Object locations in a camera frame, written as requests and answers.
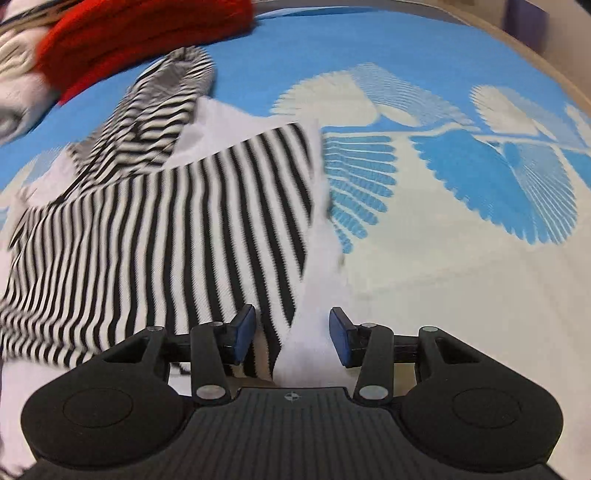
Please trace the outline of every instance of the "red towel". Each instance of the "red towel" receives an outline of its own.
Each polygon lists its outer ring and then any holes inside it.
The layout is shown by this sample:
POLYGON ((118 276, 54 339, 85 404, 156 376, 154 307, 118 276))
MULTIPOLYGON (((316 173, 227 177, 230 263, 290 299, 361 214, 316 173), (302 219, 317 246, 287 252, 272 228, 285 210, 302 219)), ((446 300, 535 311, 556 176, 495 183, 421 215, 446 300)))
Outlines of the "red towel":
POLYGON ((84 0, 37 48, 37 68, 67 102, 96 82, 175 48, 248 31, 251 0, 84 0))

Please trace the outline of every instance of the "red cloth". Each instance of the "red cloth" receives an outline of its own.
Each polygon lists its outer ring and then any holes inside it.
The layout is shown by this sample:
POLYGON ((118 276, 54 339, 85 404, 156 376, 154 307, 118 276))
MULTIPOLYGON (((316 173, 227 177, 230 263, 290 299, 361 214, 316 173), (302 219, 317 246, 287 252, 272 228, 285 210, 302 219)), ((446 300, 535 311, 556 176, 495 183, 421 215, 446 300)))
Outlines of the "red cloth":
POLYGON ((84 0, 37 47, 37 69, 66 102, 96 82, 175 48, 248 31, 251 0, 84 0))

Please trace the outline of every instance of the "wooden edge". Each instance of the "wooden edge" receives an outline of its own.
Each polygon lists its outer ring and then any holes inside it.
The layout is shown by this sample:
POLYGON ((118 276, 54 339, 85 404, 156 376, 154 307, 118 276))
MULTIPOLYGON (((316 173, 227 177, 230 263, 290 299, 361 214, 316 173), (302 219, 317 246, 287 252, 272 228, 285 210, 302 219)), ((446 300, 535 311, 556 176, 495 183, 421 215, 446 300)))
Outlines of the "wooden edge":
POLYGON ((514 51, 526 59, 527 62, 560 84, 563 90, 572 98, 578 107, 587 115, 591 116, 591 100, 589 100, 589 98, 579 89, 579 87, 577 87, 563 73, 559 72, 555 67, 553 67, 548 62, 548 60, 542 58, 532 49, 526 47, 523 43, 511 37, 511 35, 505 31, 488 23, 486 20, 477 17, 476 15, 468 13, 447 3, 441 5, 440 8, 448 12, 450 15, 460 18, 467 25, 480 28, 489 35, 495 37, 497 40, 501 40, 503 43, 510 46, 514 51))

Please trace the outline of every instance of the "pile of clothes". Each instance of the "pile of clothes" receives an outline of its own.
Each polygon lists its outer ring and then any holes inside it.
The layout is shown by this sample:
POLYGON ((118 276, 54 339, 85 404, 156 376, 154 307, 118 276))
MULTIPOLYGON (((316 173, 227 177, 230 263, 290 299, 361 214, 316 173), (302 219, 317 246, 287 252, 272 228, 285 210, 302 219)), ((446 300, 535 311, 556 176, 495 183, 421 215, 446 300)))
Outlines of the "pile of clothes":
POLYGON ((0 145, 56 100, 175 48, 245 33, 253 20, 251 0, 12 0, 0 23, 0 145))

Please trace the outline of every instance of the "mattress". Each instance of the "mattress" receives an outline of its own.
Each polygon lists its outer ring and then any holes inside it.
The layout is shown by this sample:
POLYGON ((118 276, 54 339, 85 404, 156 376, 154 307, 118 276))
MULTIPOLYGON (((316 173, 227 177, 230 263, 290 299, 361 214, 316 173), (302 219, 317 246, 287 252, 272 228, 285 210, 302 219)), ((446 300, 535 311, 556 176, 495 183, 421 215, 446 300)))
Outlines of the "mattress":
MULTIPOLYGON (((587 480, 590 119, 510 48, 441 10, 304 7, 263 2, 251 35, 208 46, 212 96, 320 122, 332 221, 363 312, 353 321, 402 335, 440 326, 541 384, 565 421, 550 464, 587 480)), ((144 67, 0 148, 0 207, 99 125, 144 67)), ((11 368, 27 365, 4 366, 3 435, 18 415, 6 395, 22 383, 11 368)))

